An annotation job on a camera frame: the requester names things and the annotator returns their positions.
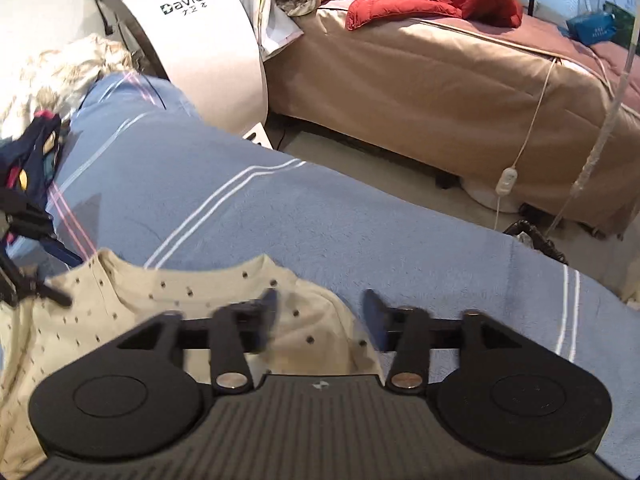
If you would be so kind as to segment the navy pink clothes pile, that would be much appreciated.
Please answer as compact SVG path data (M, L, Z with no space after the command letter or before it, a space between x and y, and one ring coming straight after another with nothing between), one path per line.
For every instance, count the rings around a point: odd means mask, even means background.
M40 110L17 140L1 142L1 188L24 195L47 211L62 151L62 120L50 110Z

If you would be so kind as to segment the brown covered massage bed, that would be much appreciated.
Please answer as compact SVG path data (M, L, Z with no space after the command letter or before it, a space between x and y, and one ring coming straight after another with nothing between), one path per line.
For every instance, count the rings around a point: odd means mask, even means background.
M271 109L494 188L557 214L584 166L626 61L526 18L498 29L455 18L379 21L350 32L333 1L265 65ZM639 66L586 187L564 218L606 234L639 211Z

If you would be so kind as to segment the floral beige quilt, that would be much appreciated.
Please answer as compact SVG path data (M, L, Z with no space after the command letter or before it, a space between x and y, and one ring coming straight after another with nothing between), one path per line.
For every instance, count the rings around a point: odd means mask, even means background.
M43 110L70 118L95 82L133 68L123 44L97 34L38 54L1 87L1 139L18 139Z

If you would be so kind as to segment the beige polka dot shirt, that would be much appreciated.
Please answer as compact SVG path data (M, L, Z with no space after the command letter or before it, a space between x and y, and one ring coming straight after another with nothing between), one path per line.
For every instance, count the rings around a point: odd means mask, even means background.
M187 320L277 293L277 309L264 351L247 358L250 376L381 376L366 331L333 292L299 278L268 256L232 268L188 272L151 270L102 249L50 286L72 304L29 297L1 307L1 473L21 479L44 459L28 420L35 388L60 368L138 328L134 348L162 349L167 361L199 382L209 378L207 350L183 351L178 329Z

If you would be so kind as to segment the white David B machine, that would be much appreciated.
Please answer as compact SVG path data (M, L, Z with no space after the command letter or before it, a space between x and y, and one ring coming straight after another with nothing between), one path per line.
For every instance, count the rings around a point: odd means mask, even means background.
M268 94L254 30L240 0L100 0L209 125L245 136Z

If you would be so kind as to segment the blue bag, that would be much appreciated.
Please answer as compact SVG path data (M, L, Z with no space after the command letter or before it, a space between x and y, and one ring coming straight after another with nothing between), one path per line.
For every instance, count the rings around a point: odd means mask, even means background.
M570 36L587 47L611 40L616 34L614 16L604 11L575 16L566 26Z

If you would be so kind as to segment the red jacket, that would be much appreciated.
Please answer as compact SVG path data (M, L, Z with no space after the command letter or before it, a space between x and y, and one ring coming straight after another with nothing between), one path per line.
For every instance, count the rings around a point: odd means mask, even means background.
M352 32L378 20L460 18L499 28L518 28L523 7L518 0L354 0L345 28Z

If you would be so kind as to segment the blue striped bed sheet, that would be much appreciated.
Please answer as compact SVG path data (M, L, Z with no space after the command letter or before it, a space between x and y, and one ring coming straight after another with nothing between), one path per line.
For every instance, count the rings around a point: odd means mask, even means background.
M62 136L47 213L62 252L17 240L12 259L55 278L108 249L188 272L268 256L340 298L362 327L372 289L438 318L476 309L596 375L613 416L600 456L639 474L639 315L513 237L212 127L171 84L111 75Z

